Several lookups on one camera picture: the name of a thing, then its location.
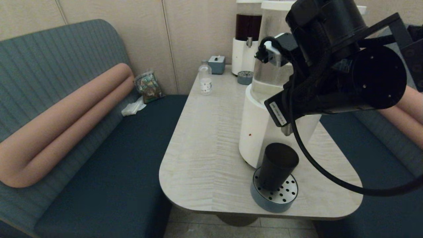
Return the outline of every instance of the snack bag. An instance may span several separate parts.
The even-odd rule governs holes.
[[[144,103],[153,102],[159,98],[165,97],[157,83],[154,71],[149,70],[134,79],[137,91],[144,96]]]

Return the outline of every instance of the wooden tabletop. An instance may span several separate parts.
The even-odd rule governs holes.
[[[160,185],[173,204],[200,213],[316,220],[341,219],[359,207],[362,195],[331,182],[302,153],[292,173],[299,192],[291,208],[271,213],[259,207],[250,194],[255,169],[238,149],[246,86],[237,83],[230,66],[212,80],[213,92],[207,96],[195,80],[160,166]],[[307,148],[330,173],[361,186],[320,122]]]

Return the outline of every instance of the table leg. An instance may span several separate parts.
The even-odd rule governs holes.
[[[254,216],[231,216],[231,215],[217,215],[223,222],[235,227],[245,227],[255,222],[258,217]]]

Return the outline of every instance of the blue tissue box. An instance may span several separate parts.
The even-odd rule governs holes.
[[[209,66],[211,67],[211,73],[214,75],[221,75],[225,71],[225,57],[224,56],[212,56],[209,59]]]

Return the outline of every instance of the clear water bottle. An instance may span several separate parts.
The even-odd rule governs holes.
[[[212,93],[212,68],[207,64],[207,60],[201,61],[198,69],[198,78],[200,79],[200,92],[202,95]]]

